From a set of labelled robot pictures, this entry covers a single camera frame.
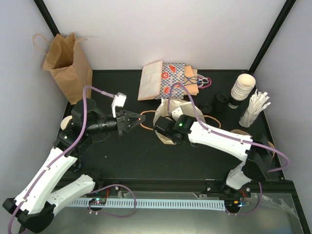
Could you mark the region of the cream paper bag with handles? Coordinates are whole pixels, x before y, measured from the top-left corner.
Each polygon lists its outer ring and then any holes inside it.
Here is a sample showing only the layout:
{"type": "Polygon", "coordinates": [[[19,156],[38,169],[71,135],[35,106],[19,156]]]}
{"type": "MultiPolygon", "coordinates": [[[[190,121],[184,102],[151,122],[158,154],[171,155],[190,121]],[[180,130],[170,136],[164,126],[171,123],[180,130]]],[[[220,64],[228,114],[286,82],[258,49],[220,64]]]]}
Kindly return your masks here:
{"type": "MultiPolygon", "coordinates": [[[[154,114],[153,126],[155,126],[156,121],[158,120],[159,117],[166,117],[166,118],[173,117],[173,120],[175,120],[175,121],[177,121],[178,118],[182,114],[188,115],[191,117],[195,117],[193,106],[192,106],[192,103],[190,101],[185,101],[185,100],[181,100],[181,99],[171,99],[170,103],[169,103],[169,111],[167,110],[167,107],[168,107],[168,99],[162,98],[161,104],[158,106],[158,108],[156,110],[147,110],[147,111],[141,112],[140,114],[145,115],[148,113],[153,113],[154,114]]],[[[198,107],[195,107],[195,110],[196,110],[196,113],[198,114],[199,119],[201,121],[206,123],[205,118],[206,117],[210,118],[218,124],[218,128],[221,128],[221,122],[217,118],[209,116],[209,115],[204,115],[198,107]]],[[[153,131],[153,128],[147,127],[142,123],[140,125],[144,129],[153,131]]],[[[169,138],[167,138],[167,137],[165,137],[159,133],[156,133],[156,135],[162,143],[167,144],[167,145],[174,145],[174,143],[169,138]]]]}

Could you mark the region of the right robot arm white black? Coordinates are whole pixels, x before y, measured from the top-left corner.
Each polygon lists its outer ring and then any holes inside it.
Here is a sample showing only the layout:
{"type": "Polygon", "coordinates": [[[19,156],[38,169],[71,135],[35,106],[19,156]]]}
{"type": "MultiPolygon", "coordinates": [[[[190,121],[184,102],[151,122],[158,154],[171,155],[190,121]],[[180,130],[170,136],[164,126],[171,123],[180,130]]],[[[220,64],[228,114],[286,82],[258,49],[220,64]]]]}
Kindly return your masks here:
{"type": "Polygon", "coordinates": [[[273,154],[265,137],[254,140],[252,136],[234,134],[212,127],[195,117],[181,115],[177,120],[159,117],[154,131],[170,139],[174,144],[183,142],[202,144],[226,152],[241,161],[230,170],[222,183],[222,192],[234,196],[252,180],[267,180],[273,154]]]}

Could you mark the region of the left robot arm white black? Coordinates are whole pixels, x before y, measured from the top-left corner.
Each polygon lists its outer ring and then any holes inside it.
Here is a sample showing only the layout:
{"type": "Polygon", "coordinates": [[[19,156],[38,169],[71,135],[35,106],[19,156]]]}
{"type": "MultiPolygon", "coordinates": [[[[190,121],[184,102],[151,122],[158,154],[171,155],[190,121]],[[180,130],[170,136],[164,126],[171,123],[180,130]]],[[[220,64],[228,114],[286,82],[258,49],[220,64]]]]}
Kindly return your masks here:
{"type": "Polygon", "coordinates": [[[123,103],[116,100],[113,107],[119,110],[107,115],[97,108],[93,99],[78,101],[35,177],[19,195],[4,201],[3,208],[27,230],[36,234],[42,232],[70,202],[91,192],[98,195],[104,191],[104,181],[94,173],[82,174],[57,191],[54,188],[66,171],[79,168],[79,158],[93,143],[93,135],[114,131],[122,135],[146,119],[123,110],[123,103]]]}

